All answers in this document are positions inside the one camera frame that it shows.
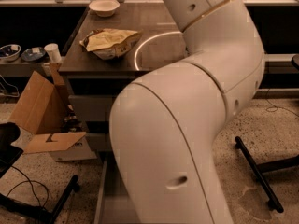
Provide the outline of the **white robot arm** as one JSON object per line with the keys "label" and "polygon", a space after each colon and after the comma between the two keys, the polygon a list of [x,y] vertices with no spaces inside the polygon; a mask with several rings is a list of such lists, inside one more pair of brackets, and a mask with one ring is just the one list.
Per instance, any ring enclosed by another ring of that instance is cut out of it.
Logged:
{"label": "white robot arm", "polygon": [[130,83],[110,140],[139,220],[234,224],[212,144],[263,79],[261,38],[242,0],[163,0],[188,57]]}

